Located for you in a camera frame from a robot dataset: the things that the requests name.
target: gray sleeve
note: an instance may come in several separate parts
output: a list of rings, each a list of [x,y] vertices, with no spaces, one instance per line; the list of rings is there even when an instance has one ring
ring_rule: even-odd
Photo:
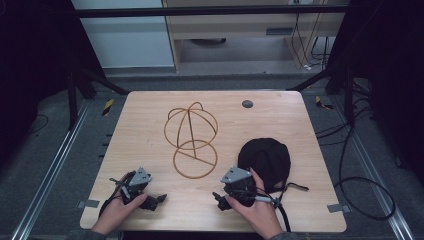
[[[275,235],[270,240],[298,240],[297,235],[295,233],[280,233]]]
[[[106,236],[89,231],[89,230],[80,230],[72,231],[66,236],[65,240],[105,240]]]

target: gray tape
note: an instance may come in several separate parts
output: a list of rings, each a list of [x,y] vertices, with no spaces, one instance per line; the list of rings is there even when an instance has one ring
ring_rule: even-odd
[[[99,201],[88,199],[87,201],[79,201],[76,207],[77,208],[85,208],[85,207],[97,208],[99,206],[99,203],[100,203]]]
[[[351,212],[352,209],[350,209],[349,206],[347,205],[340,205],[340,204],[333,204],[333,205],[327,205],[328,211],[330,211],[331,213],[333,212],[343,212],[343,213],[347,213],[347,212]]]

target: wall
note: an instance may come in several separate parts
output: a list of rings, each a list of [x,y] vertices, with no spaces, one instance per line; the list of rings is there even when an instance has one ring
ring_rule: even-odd
[[[76,9],[162,7],[160,0],[72,3]],[[106,73],[111,69],[174,66],[164,17],[87,18],[81,22]]]

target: wooden panel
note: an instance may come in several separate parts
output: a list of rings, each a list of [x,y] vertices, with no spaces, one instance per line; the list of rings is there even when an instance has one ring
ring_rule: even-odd
[[[242,107],[246,99],[253,102],[252,108]],[[174,108],[188,108],[194,102],[200,102],[218,123],[217,135],[211,142],[216,149],[218,163],[209,175],[200,179],[186,178],[175,170],[173,156],[176,148],[164,135],[168,113]],[[210,139],[210,126],[198,120],[192,122],[195,138]],[[172,122],[167,128],[170,139],[176,139],[172,134],[175,134],[178,124],[179,121]],[[183,132],[187,133],[187,129],[187,122],[184,122]],[[253,229],[236,212],[220,211],[212,192],[224,194],[224,184],[219,180],[232,165],[237,165],[241,147],[247,141],[260,137],[272,137],[287,145],[292,161],[289,181],[310,188],[309,192],[289,189],[284,194],[283,204],[292,230],[344,231],[343,214],[327,210],[327,204],[337,204],[338,200],[298,92],[132,92],[122,110],[89,198],[103,204],[114,189],[109,178],[120,178],[126,172],[143,166],[153,178],[145,192],[152,196],[166,193],[168,198],[154,212],[136,210],[121,226],[122,229],[252,232]],[[205,149],[197,154],[203,159],[213,159],[213,151],[208,147]],[[188,174],[205,171],[200,162],[179,164]],[[99,208],[86,208],[81,226],[91,228],[98,212]]]

